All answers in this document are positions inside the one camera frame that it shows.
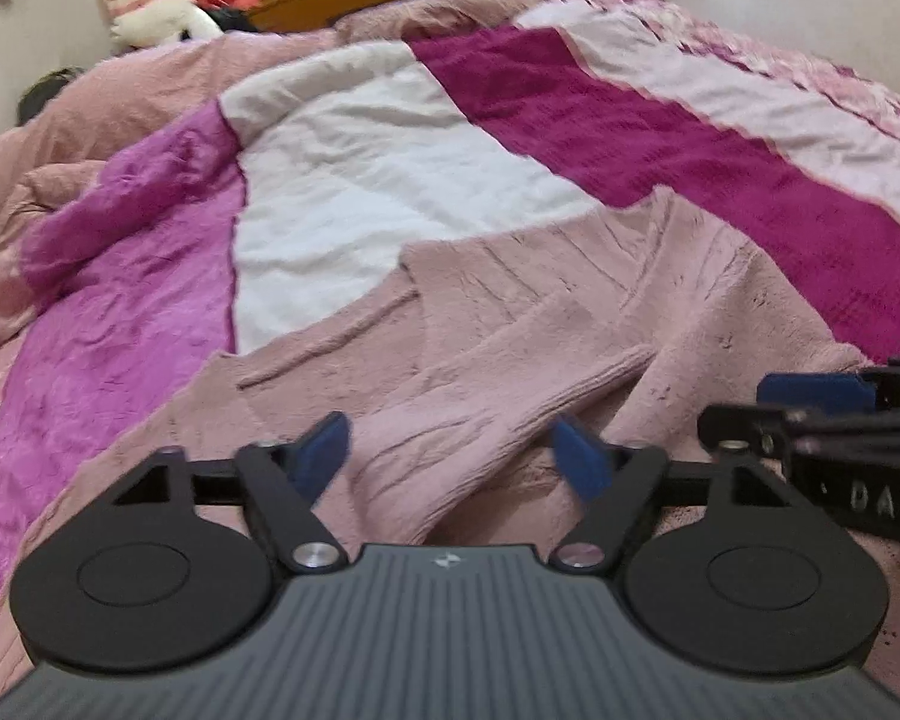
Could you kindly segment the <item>pink cable-knit cardigan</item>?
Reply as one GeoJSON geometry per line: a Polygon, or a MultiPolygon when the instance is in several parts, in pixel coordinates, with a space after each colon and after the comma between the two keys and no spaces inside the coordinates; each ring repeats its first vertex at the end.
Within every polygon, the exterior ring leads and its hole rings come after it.
{"type": "Polygon", "coordinates": [[[187,387],[77,470],[23,537],[33,550],[151,450],[220,457],[351,419],[318,517],[367,543],[556,546],[580,507],[543,444],[562,411],[605,439],[697,457],[697,415],[770,372],[852,372],[769,255],[666,187],[626,210],[418,242],[338,314],[187,387]]]}

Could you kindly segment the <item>magenta pink white patchwork blanket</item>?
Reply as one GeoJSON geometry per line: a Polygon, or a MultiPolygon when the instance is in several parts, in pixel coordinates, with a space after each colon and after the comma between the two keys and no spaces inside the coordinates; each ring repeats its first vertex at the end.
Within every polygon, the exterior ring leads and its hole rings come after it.
{"type": "Polygon", "coordinates": [[[338,314],[408,245],[660,187],[761,247],[866,361],[900,355],[900,135],[679,47],[637,2],[323,50],[114,154],[0,252],[0,649],[35,518],[211,358],[338,314]]]}

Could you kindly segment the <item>dusty pink duvet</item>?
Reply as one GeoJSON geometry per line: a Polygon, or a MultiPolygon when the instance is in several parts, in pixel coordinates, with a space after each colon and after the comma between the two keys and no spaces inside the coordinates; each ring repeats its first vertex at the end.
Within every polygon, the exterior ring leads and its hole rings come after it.
{"type": "Polygon", "coordinates": [[[309,32],[226,32],[105,60],[22,127],[0,135],[0,252],[77,199],[103,163],[247,76],[375,39],[455,36],[504,25],[546,0],[398,0],[309,32]]]}

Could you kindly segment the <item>person's dark hair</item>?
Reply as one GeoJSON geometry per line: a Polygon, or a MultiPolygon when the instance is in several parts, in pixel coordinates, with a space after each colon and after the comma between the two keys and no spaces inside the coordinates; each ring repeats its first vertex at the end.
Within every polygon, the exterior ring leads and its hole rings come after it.
{"type": "Polygon", "coordinates": [[[16,107],[16,124],[22,127],[27,122],[35,119],[53,98],[56,98],[69,83],[74,82],[80,75],[82,75],[82,68],[69,67],[50,71],[50,73],[46,73],[46,75],[38,78],[20,96],[16,107]]]}

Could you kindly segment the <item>white plush toy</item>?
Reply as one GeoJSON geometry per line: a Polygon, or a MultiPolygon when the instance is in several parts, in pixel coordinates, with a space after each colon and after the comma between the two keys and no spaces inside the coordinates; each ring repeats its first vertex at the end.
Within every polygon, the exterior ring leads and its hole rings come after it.
{"type": "Polygon", "coordinates": [[[150,49],[185,39],[214,39],[222,29],[193,0],[152,0],[117,16],[110,29],[116,52],[150,49]]]}

